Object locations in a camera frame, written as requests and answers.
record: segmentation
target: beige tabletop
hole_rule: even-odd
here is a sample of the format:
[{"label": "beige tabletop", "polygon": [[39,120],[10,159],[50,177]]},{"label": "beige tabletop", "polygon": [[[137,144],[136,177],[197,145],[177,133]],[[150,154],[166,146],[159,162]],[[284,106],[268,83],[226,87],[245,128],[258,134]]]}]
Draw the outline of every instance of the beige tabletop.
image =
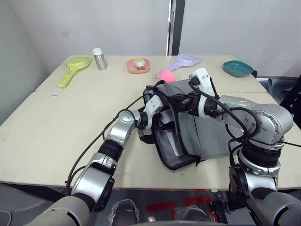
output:
[{"label": "beige tabletop", "polygon": [[[135,56],[107,56],[108,69],[99,71],[91,65],[75,75],[70,85],[57,97],[49,94],[65,75],[59,66],[0,127],[0,181],[19,184],[64,186],[68,173],[86,146],[122,108],[142,94],[145,85],[154,84],[160,69],[171,65],[174,56],[144,56],[151,71],[130,74],[126,63]],[[275,103],[265,89],[249,75],[234,78],[221,66],[233,56],[200,56],[202,63],[179,68],[177,80],[186,79],[195,69],[205,67],[214,80],[219,95],[245,97],[257,103]],[[140,101],[132,107],[138,109]],[[294,127],[285,136],[299,143],[300,129]],[[100,139],[80,161],[85,165],[102,143]],[[301,186],[298,170],[301,152],[285,145],[280,160],[279,188]],[[132,132],[114,175],[115,188],[155,189],[228,189],[228,158],[207,160],[171,171],[159,159],[154,145],[139,140]]]}]

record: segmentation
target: silver bottle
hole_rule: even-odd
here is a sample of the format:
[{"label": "silver bottle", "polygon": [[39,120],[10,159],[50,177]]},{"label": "silver bottle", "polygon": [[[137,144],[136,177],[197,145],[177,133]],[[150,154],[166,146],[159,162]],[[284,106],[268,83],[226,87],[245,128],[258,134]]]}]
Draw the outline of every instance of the silver bottle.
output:
[{"label": "silver bottle", "polygon": [[107,69],[108,66],[104,59],[103,51],[101,50],[101,48],[93,49],[93,55],[98,69],[101,71]]}]

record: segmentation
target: red marking on floor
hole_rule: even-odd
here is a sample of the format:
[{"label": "red marking on floor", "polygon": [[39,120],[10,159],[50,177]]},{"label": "red marking on floor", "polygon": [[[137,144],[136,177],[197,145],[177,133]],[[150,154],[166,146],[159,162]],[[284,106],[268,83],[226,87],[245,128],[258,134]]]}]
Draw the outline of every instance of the red marking on floor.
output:
[{"label": "red marking on floor", "polygon": [[162,203],[157,203],[153,205],[148,205],[146,206],[146,211],[148,213],[153,213],[153,212],[161,212],[165,210],[170,210],[171,215],[172,215],[172,220],[175,220],[175,208],[177,207],[177,204],[175,201],[170,201],[170,202],[162,202]]},{"label": "red marking on floor", "polygon": [[198,205],[198,204],[206,204],[208,207],[208,210],[210,212],[210,216],[213,222],[218,222],[216,215],[214,215],[210,210],[210,203],[212,202],[212,198],[209,195],[203,195],[203,196],[197,196],[197,197],[190,197],[184,199],[184,205],[185,206],[192,206],[192,205]]}]

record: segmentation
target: yellow litter scoop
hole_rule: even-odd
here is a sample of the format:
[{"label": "yellow litter scoop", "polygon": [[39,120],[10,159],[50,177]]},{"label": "yellow litter scoop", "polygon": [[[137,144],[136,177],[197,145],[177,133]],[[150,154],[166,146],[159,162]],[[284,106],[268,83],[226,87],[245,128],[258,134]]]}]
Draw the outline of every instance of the yellow litter scoop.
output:
[{"label": "yellow litter scoop", "polygon": [[76,56],[71,58],[66,62],[68,67],[67,74],[62,78],[62,80],[58,83],[58,87],[50,96],[56,97],[64,88],[66,88],[74,75],[80,70],[83,69],[91,63],[93,60],[92,56]]}]

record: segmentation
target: white wall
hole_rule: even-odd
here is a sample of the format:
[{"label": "white wall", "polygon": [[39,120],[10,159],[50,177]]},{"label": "white wall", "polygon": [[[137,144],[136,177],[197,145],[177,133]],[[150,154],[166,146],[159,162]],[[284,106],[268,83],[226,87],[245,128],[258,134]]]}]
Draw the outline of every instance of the white wall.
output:
[{"label": "white wall", "polygon": [[6,0],[0,0],[0,125],[47,76]]},{"label": "white wall", "polygon": [[300,0],[186,0],[180,53],[234,55],[259,76],[301,74]]},{"label": "white wall", "polygon": [[50,72],[70,55],[165,55],[169,0],[8,0]]}]

